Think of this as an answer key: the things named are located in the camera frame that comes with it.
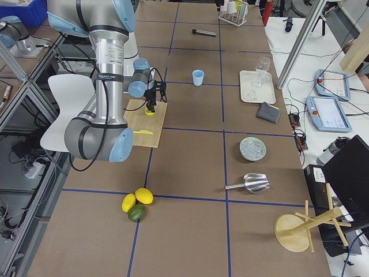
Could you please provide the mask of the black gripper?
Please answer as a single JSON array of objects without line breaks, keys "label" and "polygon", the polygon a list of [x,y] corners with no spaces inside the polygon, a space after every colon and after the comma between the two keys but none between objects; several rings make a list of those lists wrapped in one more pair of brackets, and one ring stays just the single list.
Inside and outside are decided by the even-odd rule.
[{"label": "black gripper", "polygon": [[156,93],[160,93],[161,100],[164,103],[167,103],[167,96],[166,96],[166,82],[163,81],[153,81],[153,85],[151,88],[147,89],[144,93],[144,97],[146,99],[146,112],[150,112],[148,107],[151,107],[151,112],[155,113],[155,105],[156,105]]}]

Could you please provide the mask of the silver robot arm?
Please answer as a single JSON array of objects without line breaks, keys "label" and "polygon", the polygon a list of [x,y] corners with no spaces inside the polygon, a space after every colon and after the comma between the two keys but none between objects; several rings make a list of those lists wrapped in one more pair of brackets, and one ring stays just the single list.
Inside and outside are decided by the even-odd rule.
[{"label": "silver robot arm", "polygon": [[123,93],[144,97],[150,112],[158,92],[167,99],[166,84],[154,80],[147,59],[136,59],[132,76],[123,75],[124,45],[136,28],[131,1],[48,1],[47,14],[55,30],[89,38],[96,56],[96,91],[66,127],[67,150],[85,160],[126,160],[134,133],[123,118]]},{"label": "silver robot arm", "polygon": [[1,43],[17,58],[36,58],[36,40],[17,16],[1,18]]}]

